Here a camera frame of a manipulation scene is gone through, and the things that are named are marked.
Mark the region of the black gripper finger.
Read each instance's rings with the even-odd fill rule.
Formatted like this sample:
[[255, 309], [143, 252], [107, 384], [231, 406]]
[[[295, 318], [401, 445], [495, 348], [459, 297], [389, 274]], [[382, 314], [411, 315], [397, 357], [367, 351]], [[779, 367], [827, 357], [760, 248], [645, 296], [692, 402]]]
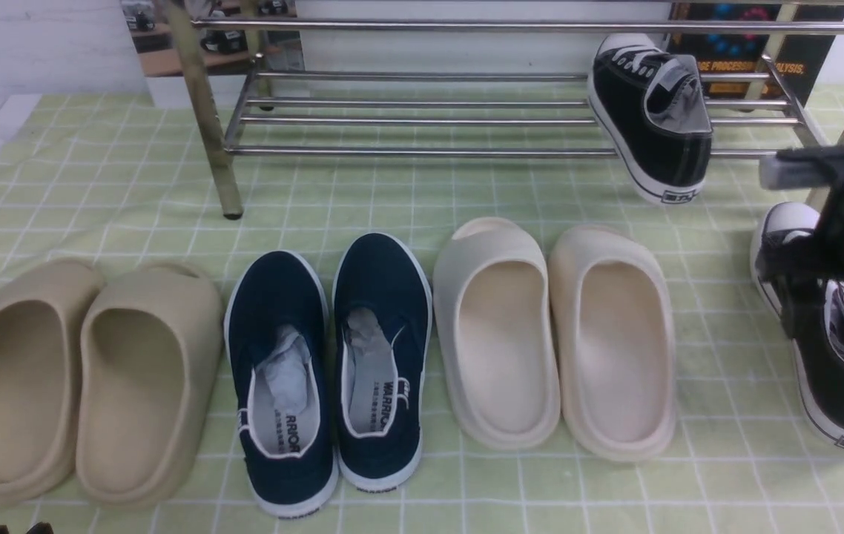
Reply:
[[54, 534], [52, 524], [46, 523], [46, 521], [40, 521], [40, 523], [36, 523], [26, 531], [26, 534]]

